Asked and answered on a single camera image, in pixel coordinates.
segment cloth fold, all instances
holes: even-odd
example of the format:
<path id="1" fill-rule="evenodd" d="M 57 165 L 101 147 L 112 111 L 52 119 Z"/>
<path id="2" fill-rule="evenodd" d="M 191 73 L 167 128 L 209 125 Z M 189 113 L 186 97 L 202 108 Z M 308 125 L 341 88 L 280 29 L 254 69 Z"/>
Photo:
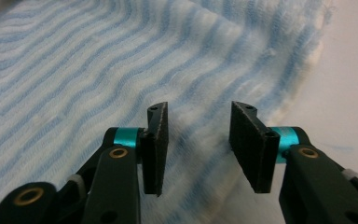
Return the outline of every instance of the cloth fold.
<path id="1" fill-rule="evenodd" d="M 163 194 L 141 193 L 142 220 L 213 222 L 232 190 L 242 194 L 234 186 L 244 177 L 227 141 L 230 102 L 258 107 L 262 120 L 278 119 L 320 51 L 328 6 L 327 0 L 13 5 L 0 15 L 0 201 L 27 182 L 59 189 L 109 127 L 146 127 L 145 110 L 167 101 Z"/>

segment brass screw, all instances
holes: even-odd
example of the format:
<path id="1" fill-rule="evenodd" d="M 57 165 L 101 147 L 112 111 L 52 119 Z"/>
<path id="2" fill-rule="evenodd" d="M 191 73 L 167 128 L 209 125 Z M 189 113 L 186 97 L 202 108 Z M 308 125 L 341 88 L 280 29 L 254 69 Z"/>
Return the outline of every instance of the brass screw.
<path id="1" fill-rule="evenodd" d="M 315 150 L 306 147 L 302 147 L 301 149 L 298 150 L 298 152 L 301 155 L 312 159 L 319 157 L 319 154 Z"/>
<path id="2" fill-rule="evenodd" d="M 14 199 L 14 204 L 24 206 L 34 203 L 42 197 L 43 193 L 43 189 L 39 187 L 25 189 Z"/>
<path id="3" fill-rule="evenodd" d="M 125 148 L 116 148 L 109 152 L 109 156 L 113 159 L 119 159 L 127 156 L 129 152 Z"/>

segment striped towel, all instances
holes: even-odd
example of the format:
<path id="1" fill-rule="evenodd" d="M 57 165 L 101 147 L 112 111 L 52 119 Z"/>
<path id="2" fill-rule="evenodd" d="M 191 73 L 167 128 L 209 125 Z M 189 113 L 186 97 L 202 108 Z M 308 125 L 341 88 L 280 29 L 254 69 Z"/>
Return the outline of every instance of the striped towel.
<path id="1" fill-rule="evenodd" d="M 146 127 L 169 102 L 163 194 L 143 223 L 210 223 L 241 168 L 230 102 L 269 124 L 320 53 L 327 0 L 20 1 L 0 15 L 0 201 L 48 181 L 60 189 L 109 127 Z M 251 202 L 238 202 L 238 205 Z"/>

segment blue and white striped cloth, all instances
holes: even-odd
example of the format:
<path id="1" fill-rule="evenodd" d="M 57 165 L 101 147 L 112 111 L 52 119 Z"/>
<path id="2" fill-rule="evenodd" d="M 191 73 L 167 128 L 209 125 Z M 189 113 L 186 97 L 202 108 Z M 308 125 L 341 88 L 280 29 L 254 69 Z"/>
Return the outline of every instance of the blue and white striped cloth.
<path id="1" fill-rule="evenodd" d="M 141 193 L 142 220 L 213 222 L 243 193 L 230 102 L 278 120 L 320 53 L 328 4 L 20 1 L 0 15 L 0 201 L 27 182 L 60 189 L 109 127 L 146 127 L 145 110 L 167 101 L 163 194 Z"/>

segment fabric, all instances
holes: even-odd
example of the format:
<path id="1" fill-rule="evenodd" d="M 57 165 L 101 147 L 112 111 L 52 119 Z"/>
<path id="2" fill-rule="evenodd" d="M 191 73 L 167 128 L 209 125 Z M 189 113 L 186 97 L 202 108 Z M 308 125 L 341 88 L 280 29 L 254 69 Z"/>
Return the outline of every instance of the fabric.
<path id="1" fill-rule="evenodd" d="M 146 127 L 169 103 L 163 193 L 143 223 L 210 223 L 244 176 L 230 152 L 231 101 L 273 123 L 321 49 L 324 0 L 20 1 L 0 15 L 0 201 L 60 189 L 109 127 Z M 142 173 L 139 178 L 142 186 Z M 237 201 L 241 204 L 253 202 Z"/>

